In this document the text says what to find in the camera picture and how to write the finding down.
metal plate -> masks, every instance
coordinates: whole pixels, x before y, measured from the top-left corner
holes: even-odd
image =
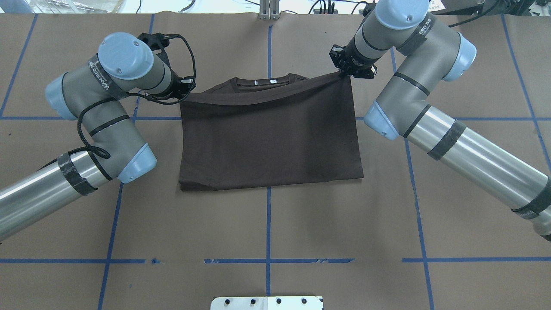
[[[217,297],[210,310],[323,310],[323,297]]]

black cable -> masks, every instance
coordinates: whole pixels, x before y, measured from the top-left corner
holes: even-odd
[[[310,8],[310,10],[308,11],[308,14],[312,13],[312,10],[313,10],[314,7],[316,6],[316,4],[317,4],[318,2],[321,2],[321,1],[323,1],[323,0],[317,0],[316,2],[314,2],[314,4],[312,4],[312,7]]]
[[[333,0],[333,1],[337,1],[337,2],[348,2],[348,3],[360,3],[360,2],[365,2],[365,1],[351,1],[351,0]]]
[[[183,13],[187,10],[189,10],[191,7],[193,7],[193,5],[195,4],[195,0],[191,0],[191,3],[187,5],[187,7],[183,8],[180,10],[180,13]]]
[[[84,110],[82,110],[82,112],[80,112],[80,115],[78,116],[78,120],[77,120],[77,132],[78,132],[78,136],[79,136],[80,140],[82,141],[82,143],[84,143],[85,146],[70,150],[69,152],[67,152],[69,155],[80,152],[80,151],[89,151],[89,152],[92,152],[95,155],[97,155],[101,158],[104,158],[104,159],[109,159],[111,157],[111,154],[109,154],[108,151],[104,150],[101,147],[93,146],[93,145],[90,144],[90,142],[88,142],[88,140],[86,140],[86,137],[84,137],[84,134],[82,133],[82,119],[84,118],[84,114],[86,114],[91,109],[95,108],[96,106],[98,106],[100,104],[104,104],[106,102],[110,102],[110,101],[113,101],[113,100],[114,100],[113,98],[107,98],[107,99],[104,99],[104,100],[100,100],[100,101],[98,101],[98,102],[96,102],[96,103],[94,103],[90,106],[87,106]],[[57,158],[50,161],[49,163],[43,165],[42,168],[44,168],[46,166],[49,166],[49,165],[53,164],[56,161],[57,161]]]
[[[173,105],[173,104],[177,104],[177,103],[180,103],[180,102],[186,100],[186,98],[187,98],[187,96],[189,96],[191,90],[195,87],[195,81],[196,81],[196,78],[197,78],[197,72],[196,72],[196,68],[195,68],[195,56],[193,55],[193,51],[191,50],[191,47],[190,47],[189,43],[187,42],[186,38],[184,38],[183,36],[181,36],[179,34],[167,34],[167,35],[165,35],[164,38],[165,39],[180,38],[186,44],[188,51],[190,51],[191,62],[193,64],[193,86],[190,87],[190,89],[182,97],[182,99],[179,99],[177,101],[172,101],[172,102],[159,101],[159,100],[155,99],[152,95],[149,95],[149,94],[148,95],[142,95],[142,94],[139,94],[139,93],[128,93],[129,96],[141,97],[141,98],[144,98],[145,100],[153,101],[153,102],[159,103],[159,104]]]
[[[453,27],[455,27],[455,26],[463,25],[463,24],[472,22],[473,20],[479,19],[480,17],[482,17],[482,16],[488,14],[488,12],[490,12],[491,10],[495,9],[495,7],[497,7],[498,4],[499,4],[500,2],[501,2],[500,0],[496,0],[495,3],[494,3],[494,5],[493,5],[491,8],[489,8],[487,11],[483,12],[482,14],[480,14],[480,15],[478,15],[478,16],[475,16],[475,17],[473,17],[473,18],[466,19],[466,20],[464,20],[464,21],[462,21],[462,22],[452,24],[452,25],[450,25],[449,27],[450,27],[450,28],[453,28]]]
[[[183,36],[179,35],[179,34],[167,34],[165,35],[164,37],[165,39],[173,39],[173,38],[180,38],[182,39],[182,41],[186,44],[187,46],[187,49],[188,51],[190,52],[190,55],[191,55],[191,62],[193,64],[193,85],[192,87],[190,87],[190,89],[187,91],[187,93],[182,97],[182,99],[179,99],[177,101],[173,101],[173,102],[164,102],[164,101],[159,101],[157,99],[155,99],[152,95],[142,95],[140,93],[127,93],[129,96],[137,96],[137,97],[141,97],[141,98],[144,98],[145,100],[148,100],[148,101],[153,101],[153,102],[156,102],[156,103],[159,103],[159,104],[164,104],[164,105],[173,105],[173,104],[177,104],[177,103],[180,103],[182,101],[184,101],[187,96],[189,96],[189,94],[191,93],[191,90],[195,87],[195,80],[197,78],[197,72],[196,72],[196,66],[195,66],[195,56],[193,55],[193,51],[191,50],[191,47],[189,45],[189,43],[187,42],[186,38],[184,38]],[[103,104],[103,103],[106,103],[106,102],[110,102],[110,101],[113,101],[115,100],[114,98],[107,98],[107,99],[104,99],[104,100],[100,100],[90,106],[87,106],[84,110],[82,110],[82,112],[80,112],[80,115],[78,116],[78,120],[77,120],[77,133],[78,133],[78,136],[80,138],[80,140],[82,141],[82,143],[84,143],[84,147],[79,147],[79,148],[76,148],[76,149],[73,149],[71,151],[69,151],[69,155],[71,154],[74,154],[74,153],[77,153],[77,152],[80,152],[80,151],[88,151],[88,152],[91,152],[101,158],[104,158],[104,159],[109,159],[111,157],[111,154],[109,154],[108,151],[106,151],[105,149],[101,148],[101,147],[97,147],[97,146],[93,146],[90,144],[90,142],[88,142],[88,140],[86,139],[86,137],[84,137],[84,134],[82,133],[82,120],[84,118],[84,115],[90,111],[91,109],[95,108],[96,106],[100,105],[100,104]],[[57,161],[57,158],[50,161],[49,163],[45,164],[44,166],[42,166],[42,168],[54,163]]]
[[[356,3],[356,5],[352,9],[352,13],[350,13],[350,15],[354,14],[354,11],[356,11],[356,8],[362,3],[365,3],[365,6],[368,6],[368,3],[366,1],[360,1],[360,2]]]
[[[519,2],[518,10],[517,10],[517,13],[515,14],[516,16],[519,16],[520,10],[522,9],[522,6],[524,6],[525,2],[526,2],[526,0],[522,0],[521,2]]]

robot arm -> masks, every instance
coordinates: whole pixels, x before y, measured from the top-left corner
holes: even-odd
[[[52,108],[64,119],[78,118],[78,127],[84,125],[94,143],[86,141],[87,147],[64,153],[0,190],[0,240],[93,193],[113,178],[128,183],[155,167],[155,155],[119,100],[134,88],[146,91],[149,95],[142,97],[159,103],[155,98],[183,99],[191,91],[195,77],[178,77],[164,53],[168,40],[175,37],[182,38],[142,34],[138,39],[128,33],[113,33],[86,65],[46,87]],[[157,49],[162,52],[154,54],[152,50]]]
[[[380,0],[350,43],[329,53],[343,74],[365,77],[391,47],[407,56],[364,122],[394,140],[398,135],[475,182],[530,220],[551,241],[551,182],[548,176],[426,102],[440,80],[467,70],[476,48],[428,13],[426,0]]]

blue tape line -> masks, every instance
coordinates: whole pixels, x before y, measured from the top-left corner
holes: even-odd
[[[501,22],[503,24],[503,31],[505,32],[505,38],[507,39],[507,46],[509,47],[509,51],[511,52],[511,58],[513,60],[513,64],[515,65],[515,70],[517,72],[518,80],[520,81],[520,86],[522,87],[524,98],[526,99],[526,103],[528,104],[528,109],[530,110],[530,115],[532,116],[532,120],[534,121],[534,126],[536,127],[536,131],[538,133],[539,144],[541,144],[542,146],[543,155],[545,156],[545,160],[547,161],[547,168],[549,169],[549,171],[551,171],[551,160],[549,159],[549,154],[547,153],[545,142],[543,142],[542,133],[539,130],[539,125],[536,119],[536,114],[534,113],[534,108],[532,107],[532,103],[530,102],[530,97],[528,96],[528,91],[526,90],[524,79],[522,78],[522,74],[520,73],[520,69],[516,61],[515,52],[513,51],[513,47],[511,45],[511,39],[509,38],[509,31],[507,30],[507,23],[505,22],[505,16],[503,14],[501,15]]]
[[[136,120],[147,120],[147,121],[180,121],[182,117],[180,116],[136,116]]]
[[[111,259],[110,264],[145,264],[145,259]]]
[[[272,78],[272,27],[268,27],[268,78]]]
[[[392,59],[392,70],[396,72],[396,58],[394,57],[394,47],[390,48],[390,58]]]
[[[266,296],[271,294],[271,259],[272,259],[272,187],[266,190]]]
[[[27,39],[25,40],[25,44],[23,45],[23,49],[21,50],[21,54],[19,54],[19,59],[17,60],[17,64],[15,65],[15,70],[13,71],[12,79],[9,81],[8,90],[6,91],[6,95],[4,96],[4,101],[2,102],[2,107],[0,108],[0,116],[4,114],[4,109],[6,108],[6,104],[8,103],[9,94],[12,92],[12,87],[13,87],[13,83],[15,82],[15,77],[17,76],[17,72],[19,71],[19,66],[21,66],[21,61],[23,60],[23,56],[25,55],[25,51],[27,50],[27,46],[31,39],[31,35],[33,34],[34,26],[36,25],[37,19],[38,19],[38,14],[35,14],[33,18],[33,23],[31,24],[31,28],[29,29],[29,33],[27,34]]]
[[[312,263],[329,263],[329,264],[347,264],[351,263],[355,258],[273,258],[273,264],[312,264]]]
[[[458,121],[532,121],[531,117],[454,117]]]
[[[153,23],[155,22],[155,14],[151,14],[151,21],[149,22],[149,34],[153,32]]]
[[[105,287],[107,286],[107,277],[109,276],[109,265],[110,265],[109,261],[111,260],[111,254],[113,253],[113,244],[115,242],[115,233],[117,231],[118,213],[121,209],[123,187],[124,187],[124,183],[121,182],[121,185],[118,188],[117,205],[115,207],[115,216],[113,218],[113,226],[111,227],[111,237],[109,238],[109,248],[107,249],[107,262],[105,263],[104,277],[101,282],[101,291],[100,291],[100,298],[98,301],[98,310],[101,310],[101,308],[103,307]]]
[[[107,259],[0,258],[0,264],[106,264]],[[111,259],[111,264],[145,264],[145,259]]]
[[[0,264],[104,264],[106,259],[1,258]]]
[[[61,116],[0,116],[0,120],[65,120]]]
[[[403,258],[403,263],[471,263],[486,261],[551,261],[551,257],[440,257],[440,258]]]
[[[347,264],[351,263],[355,258],[272,258],[270,264],[312,264],[312,263],[329,263],[329,264]],[[267,259],[264,258],[216,258],[205,259],[205,264],[265,264]]]
[[[132,114],[132,122],[134,124],[136,123],[136,120],[138,119],[139,99],[140,99],[140,97],[136,98],[136,107],[134,108],[134,114]]]
[[[429,295],[430,310],[434,310],[433,289],[430,283],[429,264],[426,260],[425,237],[423,235],[423,224],[421,222],[421,212],[419,211],[419,199],[417,196],[417,187],[415,185],[415,175],[413,174],[413,163],[412,163],[411,153],[409,151],[409,142],[404,139],[404,143],[406,144],[406,155],[408,158],[409,178],[412,183],[413,195],[415,197],[415,210],[417,212],[417,229],[419,231],[419,241],[421,243],[421,255],[423,256],[423,267],[425,269],[426,290]]]

folded t-shirt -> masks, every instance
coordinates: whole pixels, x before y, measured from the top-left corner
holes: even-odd
[[[180,104],[181,190],[363,177],[349,77],[233,78]]]

